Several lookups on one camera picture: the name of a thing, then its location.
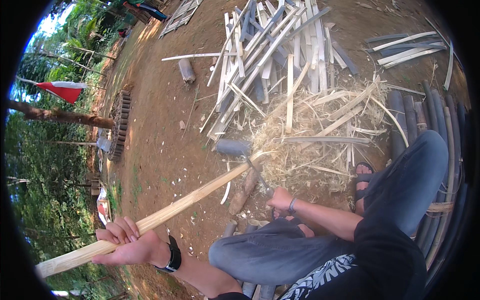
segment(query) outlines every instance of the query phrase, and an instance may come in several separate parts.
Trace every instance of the dirt ground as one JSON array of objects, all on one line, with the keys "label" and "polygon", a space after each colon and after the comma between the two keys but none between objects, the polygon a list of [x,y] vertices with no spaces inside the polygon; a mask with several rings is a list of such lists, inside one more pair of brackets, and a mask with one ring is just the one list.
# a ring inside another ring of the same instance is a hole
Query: dirt ground
[{"label": "dirt ground", "polygon": [[[150,24],[138,23],[129,40],[123,45],[112,67],[112,73],[104,93],[104,103],[100,112],[108,115],[114,95],[125,84],[132,88],[132,109],[129,116],[127,135],[128,150],[123,153],[120,162],[106,162],[105,182],[111,186],[122,187],[118,216],[131,216],[140,220],[156,212],[189,192],[199,188],[226,171],[227,158],[210,151],[206,132],[199,133],[202,126],[202,115],[208,116],[216,97],[198,101],[194,105],[187,131],[183,135],[179,122],[187,123],[190,110],[198,87],[198,98],[217,93],[219,76],[210,87],[206,86],[211,74],[212,58],[191,59],[196,81],[186,85],[181,79],[177,61],[162,62],[161,58],[192,53],[219,52],[225,40],[224,13],[231,12],[235,6],[243,8],[246,0],[210,0],[204,1],[187,25],[176,32],[168,33],[163,39],[158,36],[163,27],[157,20]],[[380,55],[368,55],[362,49],[368,48],[364,39],[394,33],[419,33],[431,31],[432,28],[424,20],[427,16],[435,20],[435,16],[418,1],[397,1],[401,7],[402,17],[388,12],[380,12],[375,6],[367,9],[355,4],[355,0],[318,2],[319,9],[330,6],[332,10],[322,17],[322,21],[334,22],[332,36],[348,53],[358,66],[360,74],[350,77],[348,69],[340,70],[336,76],[338,85],[349,87],[355,81],[371,80],[373,72],[379,70],[373,59]],[[386,5],[393,8],[389,0],[364,0],[373,5],[378,3],[382,10]],[[178,1],[172,1],[164,10],[173,13]],[[438,64],[432,77],[434,62]],[[411,60],[396,67],[381,71],[382,80],[413,90],[422,91],[420,83],[423,79],[432,80],[432,88],[443,91],[448,65],[447,51]],[[465,78],[458,63],[454,64],[450,94],[468,103]],[[232,135],[238,132],[230,130]],[[383,169],[390,158],[388,144],[385,142],[388,133],[380,143],[384,154],[371,147],[367,156],[377,169]],[[231,191],[235,190],[233,182]],[[193,256],[202,261],[208,260],[209,246],[223,233],[229,218],[239,221],[239,229],[243,230],[245,219],[239,219],[228,213],[227,205],[219,202],[225,192],[225,186],[205,197],[182,214],[169,220],[164,226],[157,228],[165,234],[168,228],[177,238],[180,247],[193,249]],[[244,211],[247,218],[270,220],[265,210],[266,199],[257,191],[251,197]],[[347,195],[323,191],[300,189],[297,197],[319,197],[318,204],[341,209],[349,209]],[[202,299],[193,287],[177,282],[173,277],[156,272],[150,265],[133,265],[124,268],[129,273],[132,290],[143,299]]]}]

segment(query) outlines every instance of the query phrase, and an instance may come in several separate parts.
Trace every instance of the red and white flag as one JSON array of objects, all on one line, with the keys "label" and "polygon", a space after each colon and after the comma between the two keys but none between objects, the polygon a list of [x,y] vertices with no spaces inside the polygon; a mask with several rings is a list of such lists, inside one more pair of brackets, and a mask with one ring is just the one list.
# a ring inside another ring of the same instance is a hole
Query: red and white flag
[{"label": "red and white flag", "polygon": [[78,84],[70,81],[40,82],[36,85],[72,104],[75,103],[82,89],[87,88],[84,83]]}]

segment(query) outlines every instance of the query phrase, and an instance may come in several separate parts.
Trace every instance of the gray jeans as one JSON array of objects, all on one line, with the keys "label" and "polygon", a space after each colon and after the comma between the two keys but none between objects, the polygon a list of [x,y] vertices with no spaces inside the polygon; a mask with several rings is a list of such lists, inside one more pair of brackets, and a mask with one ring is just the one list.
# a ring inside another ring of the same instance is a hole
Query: gray jeans
[{"label": "gray jeans", "polygon": [[[422,133],[391,165],[374,175],[364,200],[364,218],[385,218],[411,235],[434,199],[448,163],[440,135]],[[262,285],[297,281],[326,261],[351,254],[353,243],[334,235],[306,238],[285,219],[252,233],[216,241],[210,264],[235,279]]]}]

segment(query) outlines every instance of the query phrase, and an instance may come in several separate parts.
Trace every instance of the tree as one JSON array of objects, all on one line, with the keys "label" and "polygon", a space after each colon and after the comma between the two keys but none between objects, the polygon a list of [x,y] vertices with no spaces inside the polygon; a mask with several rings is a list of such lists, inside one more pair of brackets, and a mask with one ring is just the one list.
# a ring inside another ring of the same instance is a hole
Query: tree
[{"label": "tree", "polygon": [[96,115],[79,114],[76,112],[58,110],[46,110],[35,108],[25,102],[9,101],[9,108],[24,113],[27,120],[55,121],[62,123],[84,124],[100,128],[112,129],[113,119],[104,118]]}]

